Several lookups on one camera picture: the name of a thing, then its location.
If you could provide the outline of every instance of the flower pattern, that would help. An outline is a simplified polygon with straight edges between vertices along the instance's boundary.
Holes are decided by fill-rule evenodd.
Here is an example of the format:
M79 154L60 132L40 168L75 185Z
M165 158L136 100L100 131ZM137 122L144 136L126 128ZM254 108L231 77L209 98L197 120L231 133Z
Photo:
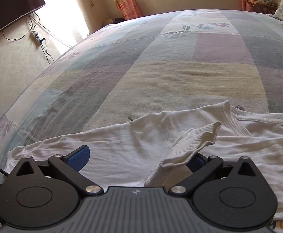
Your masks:
M228 23L208 23L208 24L201 23L194 26L198 27L200 30L213 30L215 29L215 27L229 27L229 25L230 24Z
M213 25L216 27L229 27L229 24L227 23L209 23L209 25Z
M13 122L9 121L7 123L3 122L0 126L0 137L5 137L12 127Z
M212 29L214 29L214 27L204 25L203 23L198 24L198 25L194 25L194 26L198 27L200 30L212 30Z

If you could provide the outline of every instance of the bed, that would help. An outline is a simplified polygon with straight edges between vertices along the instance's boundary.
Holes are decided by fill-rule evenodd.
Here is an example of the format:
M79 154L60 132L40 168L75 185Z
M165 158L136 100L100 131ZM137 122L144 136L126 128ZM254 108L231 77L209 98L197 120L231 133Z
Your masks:
M108 25L56 60L1 117L0 167L16 146L227 99L250 112L283 112L283 22L189 10Z

